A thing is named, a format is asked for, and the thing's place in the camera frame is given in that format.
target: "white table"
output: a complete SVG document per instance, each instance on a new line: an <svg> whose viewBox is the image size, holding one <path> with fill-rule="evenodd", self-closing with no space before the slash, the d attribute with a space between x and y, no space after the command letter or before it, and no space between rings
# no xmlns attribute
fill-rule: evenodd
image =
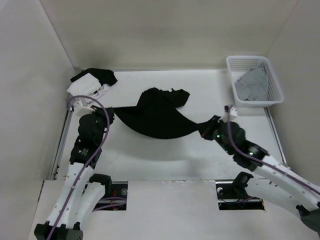
<svg viewBox="0 0 320 240"><path fill-rule="evenodd" d="M194 122L223 115L224 106L234 103L226 70L172 70L116 72L118 82L99 101L105 107L135 106L141 93L156 87L184 89L190 93L179 111ZM269 151L279 161L279 148L263 108L238 109L236 122L247 139ZM78 136L79 117L72 115L63 149L58 180L68 171L70 152ZM198 132L177 139L154 139L134 132L116 117L102 148L95 171L113 181L234 179L244 169L214 141Z"/></svg>
<svg viewBox="0 0 320 240"><path fill-rule="evenodd" d="M28 240L44 223L64 181L46 181ZM263 210L219 210L215 182L129 181L126 211L93 212L84 240L319 240L293 214L265 202Z"/></svg>

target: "laundry basket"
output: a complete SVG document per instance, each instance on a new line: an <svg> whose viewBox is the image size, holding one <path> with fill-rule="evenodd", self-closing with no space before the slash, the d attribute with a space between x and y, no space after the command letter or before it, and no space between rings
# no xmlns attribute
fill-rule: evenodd
<svg viewBox="0 0 320 240"><path fill-rule="evenodd" d="M257 68L262 63L264 63L269 79L267 101L240 100L235 88L235 82L244 74ZM234 103L237 107L269 107L273 104L280 104L284 101L284 95L268 58L264 56L228 56L226 58L226 64L232 84Z"/></svg>

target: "white enclosure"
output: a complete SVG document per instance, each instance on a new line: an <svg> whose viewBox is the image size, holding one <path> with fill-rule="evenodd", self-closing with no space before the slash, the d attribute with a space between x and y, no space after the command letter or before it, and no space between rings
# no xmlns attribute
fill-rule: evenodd
<svg viewBox="0 0 320 240"><path fill-rule="evenodd" d="M225 69L227 56L268 57L285 97L271 112L288 164L320 185L319 12L318 0L0 0L1 240L27 238L69 79L90 67Z"/></svg>

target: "black cloth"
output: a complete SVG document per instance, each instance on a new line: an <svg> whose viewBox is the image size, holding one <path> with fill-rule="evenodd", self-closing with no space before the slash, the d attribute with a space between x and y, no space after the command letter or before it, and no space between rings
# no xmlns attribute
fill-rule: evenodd
<svg viewBox="0 0 320 240"><path fill-rule="evenodd" d="M136 106L116 107L114 113L132 130L156 139L175 139L203 129L176 108L184 106L189 93L182 89L163 91L150 88L144 91Z"/></svg>
<svg viewBox="0 0 320 240"><path fill-rule="evenodd" d="M99 146L102 142L105 128L107 127L107 119L102 108L97 106L92 106L92 108L94 112L82 116L79 120L79 139L88 146L92 144ZM115 119L114 109L109 107L105 110L111 125Z"/></svg>
<svg viewBox="0 0 320 240"><path fill-rule="evenodd" d="M112 86L118 81L113 71L99 68L88 68L86 70L82 70L82 72L80 72L78 75L71 78L70 81L73 83L86 74L91 74L94 76L96 79L98 79L101 85L107 84Z"/></svg>

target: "gray garment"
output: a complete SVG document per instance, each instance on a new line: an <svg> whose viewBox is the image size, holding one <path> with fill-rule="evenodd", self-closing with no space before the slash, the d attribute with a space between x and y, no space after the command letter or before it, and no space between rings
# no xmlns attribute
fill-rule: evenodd
<svg viewBox="0 0 320 240"><path fill-rule="evenodd" d="M234 83L238 98L242 101L267 101L269 78L262 63L256 69L253 69L243 75Z"/></svg>

